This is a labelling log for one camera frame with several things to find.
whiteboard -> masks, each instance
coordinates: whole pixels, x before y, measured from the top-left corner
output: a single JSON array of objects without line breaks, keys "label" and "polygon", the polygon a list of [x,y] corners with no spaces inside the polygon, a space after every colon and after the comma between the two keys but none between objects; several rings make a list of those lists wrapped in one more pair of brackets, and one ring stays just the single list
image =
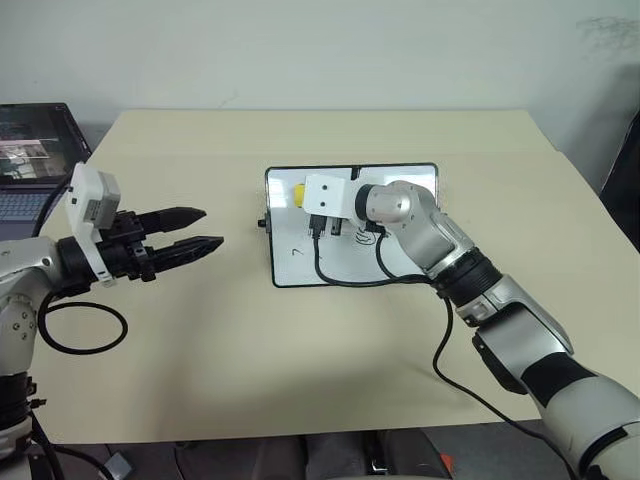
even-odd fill
[{"label": "whiteboard", "polygon": [[[333,175],[345,179],[365,178],[369,183],[386,185],[406,180],[429,189],[437,201],[438,170],[433,163],[398,165],[352,165],[340,167],[272,167],[266,171],[267,232],[271,248],[271,271],[276,287],[327,285],[315,272],[313,240],[309,232],[311,215],[294,205],[295,185],[304,184],[307,175]],[[356,228],[342,221],[340,235],[332,233],[327,219],[319,240],[320,267],[336,280],[367,282],[387,278],[375,257],[377,233]],[[382,259],[395,275],[422,273],[405,255],[391,233],[382,242]]]}]

laptop screen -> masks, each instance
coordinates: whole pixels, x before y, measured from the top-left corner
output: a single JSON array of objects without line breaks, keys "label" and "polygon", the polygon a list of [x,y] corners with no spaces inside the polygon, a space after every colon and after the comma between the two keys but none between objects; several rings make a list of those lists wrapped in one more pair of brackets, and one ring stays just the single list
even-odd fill
[{"label": "laptop screen", "polygon": [[0,105],[0,184],[55,184],[90,154],[66,105]]}]

white robotic arm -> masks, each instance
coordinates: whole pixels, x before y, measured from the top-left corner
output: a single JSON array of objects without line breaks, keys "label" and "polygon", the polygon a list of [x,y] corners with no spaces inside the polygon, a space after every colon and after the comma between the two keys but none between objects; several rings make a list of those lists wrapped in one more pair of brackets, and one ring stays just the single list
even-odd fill
[{"label": "white robotic arm", "polygon": [[343,180],[339,185],[332,179],[307,177],[307,213],[346,218],[358,226],[374,222],[393,232],[438,294],[476,329],[473,345],[500,384],[533,398],[580,477],[640,478],[640,400],[577,363],[560,324],[492,265],[438,209],[429,190],[404,181]]}]

robotic arm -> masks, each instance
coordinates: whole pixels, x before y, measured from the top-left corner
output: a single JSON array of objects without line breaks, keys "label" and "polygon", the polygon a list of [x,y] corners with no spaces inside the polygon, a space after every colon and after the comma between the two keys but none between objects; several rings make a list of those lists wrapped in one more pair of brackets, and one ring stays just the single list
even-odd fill
[{"label": "robotic arm", "polygon": [[560,324],[436,206],[431,192],[310,175],[303,208],[393,232],[441,297],[475,328],[473,345],[500,385],[528,394],[575,472],[591,480],[640,476],[640,400],[580,365]]},{"label": "robotic arm", "polygon": [[48,468],[39,476],[42,467],[24,454],[33,427],[27,398],[35,393],[27,370],[43,301],[88,292],[97,281],[112,285],[124,276],[149,282],[223,242],[201,236],[158,250],[144,246],[147,235],[184,228],[206,213],[176,207],[137,215],[117,212],[119,200],[111,175],[78,164],[65,199],[74,236],[0,242],[0,478],[50,478]]}]

laptop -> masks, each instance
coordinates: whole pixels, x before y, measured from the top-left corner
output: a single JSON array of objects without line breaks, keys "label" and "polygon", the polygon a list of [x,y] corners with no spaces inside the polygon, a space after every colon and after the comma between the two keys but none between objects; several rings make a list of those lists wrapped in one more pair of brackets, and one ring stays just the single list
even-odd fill
[{"label": "laptop", "polygon": [[90,155],[66,104],[0,104],[0,241],[29,237],[47,196]]}]

